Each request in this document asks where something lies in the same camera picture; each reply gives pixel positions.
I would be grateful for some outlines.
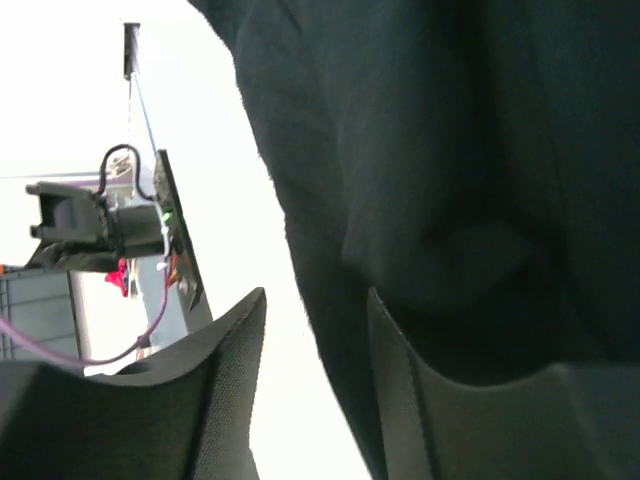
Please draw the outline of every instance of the cable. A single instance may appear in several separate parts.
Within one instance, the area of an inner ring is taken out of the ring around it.
[[[107,183],[107,173],[106,173],[106,165],[107,165],[107,161],[109,159],[109,157],[111,157],[111,155],[113,155],[115,152],[117,152],[118,150],[122,150],[122,149],[127,149],[130,150],[131,152],[133,152],[134,157],[135,157],[135,161],[137,164],[137,172],[140,172],[140,154],[138,152],[138,150],[129,145],[129,144],[120,144],[120,145],[116,145],[112,148],[110,148],[107,153],[104,156],[104,159],[102,161],[102,164],[100,165],[100,183],[99,183],[99,187],[98,190],[96,191],[97,195],[102,195],[104,193],[104,191],[106,190],[106,183]],[[71,365],[71,366],[77,366],[77,367],[94,367],[94,366],[100,366],[100,365],[109,365],[111,363],[117,362],[118,360],[122,360],[123,358],[125,358],[127,355],[129,355],[130,353],[136,351],[142,344],[144,344],[149,337],[151,336],[151,333],[153,333],[153,331],[156,329],[156,327],[160,324],[160,321],[162,320],[162,317],[164,316],[164,312],[167,308],[167,300],[168,300],[168,292],[169,292],[169,278],[171,276],[171,267],[170,267],[170,257],[171,257],[171,244],[169,241],[169,228],[166,225],[165,219],[164,219],[164,214],[162,212],[162,209],[160,208],[160,205],[158,204],[157,201],[155,201],[155,197],[154,196],[150,196],[150,195],[145,195],[142,192],[142,189],[140,188],[140,177],[139,177],[139,173],[135,176],[134,179],[134,184],[135,184],[135,189],[136,192],[138,193],[138,195],[142,198],[144,198],[145,200],[150,200],[153,201],[153,204],[155,206],[156,212],[158,214],[158,221],[160,222],[160,232],[162,234],[162,239],[163,239],[163,244],[164,244],[164,252],[163,252],[163,259],[164,259],[164,286],[162,289],[162,300],[160,302],[160,310],[158,311],[158,314],[156,315],[155,319],[153,320],[153,322],[151,322],[151,324],[149,325],[149,327],[147,328],[147,330],[140,335],[136,342],[134,342],[133,345],[131,345],[129,348],[127,348],[124,352],[122,352],[121,354],[106,359],[106,360],[92,360],[92,359],[84,359],[84,358],[76,358],[73,357],[71,355],[67,355],[61,352],[56,352],[54,350],[50,350],[44,346],[42,346],[41,344],[39,344],[38,342],[36,342],[35,340],[31,339],[27,334],[25,334],[24,332],[18,330],[17,328],[15,328],[6,318],[0,316],[0,331],[3,331],[5,334],[7,334],[15,343],[17,343],[18,345],[20,345],[21,347],[31,351],[32,353],[35,353],[36,355],[50,360],[54,363],[62,363],[62,364],[66,364],[66,365]]]

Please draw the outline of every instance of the red object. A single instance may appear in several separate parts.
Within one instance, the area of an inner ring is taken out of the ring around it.
[[[121,258],[118,262],[118,271],[107,273],[107,276],[104,277],[104,281],[115,285],[116,287],[120,287],[120,291],[122,292],[123,297],[129,296],[129,290],[127,285],[124,283],[124,277],[127,273],[127,261],[124,258]]]

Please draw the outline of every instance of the dark fabric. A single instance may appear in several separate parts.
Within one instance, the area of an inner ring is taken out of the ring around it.
[[[487,385],[469,365],[470,386],[425,364],[373,290],[369,322],[391,480],[637,478],[640,366],[556,364]]]
[[[249,452],[266,300],[111,377],[0,363],[2,480],[257,480]]]
[[[426,357],[640,360],[639,2],[191,2],[233,54],[375,478],[371,285]]]

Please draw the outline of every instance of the purple cable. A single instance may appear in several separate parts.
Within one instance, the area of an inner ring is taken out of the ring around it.
[[[160,321],[164,316],[164,312],[167,308],[167,299],[169,298],[169,288],[167,286],[167,283],[170,275],[169,265],[171,264],[171,262],[168,255],[165,257],[164,263],[165,263],[165,267],[164,267],[165,286],[162,289],[163,290],[162,301],[160,302],[160,311],[158,312],[158,315],[156,315],[156,318],[154,319],[154,321],[151,323],[151,325],[149,325],[149,328],[147,329],[147,331],[143,333],[140,337],[138,337],[138,339],[133,345],[127,348],[120,355],[117,355],[113,358],[109,358],[107,360],[92,360],[88,358],[87,359],[76,358],[71,355],[66,355],[64,353],[49,350],[48,348],[43,347],[38,342],[29,338],[27,334],[15,328],[13,325],[11,325],[11,323],[9,323],[9,321],[6,318],[1,316],[0,316],[0,330],[6,333],[7,335],[9,335],[9,337],[21,347],[29,350],[32,353],[35,353],[36,355],[39,355],[44,359],[50,360],[54,363],[62,363],[62,364],[72,365],[77,367],[95,367],[98,365],[109,365],[110,363],[114,363],[114,362],[117,362],[118,360],[122,360],[127,355],[134,352],[139,346],[142,345],[142,343],[146,339],[149,338],[151,333],[160,324]]]

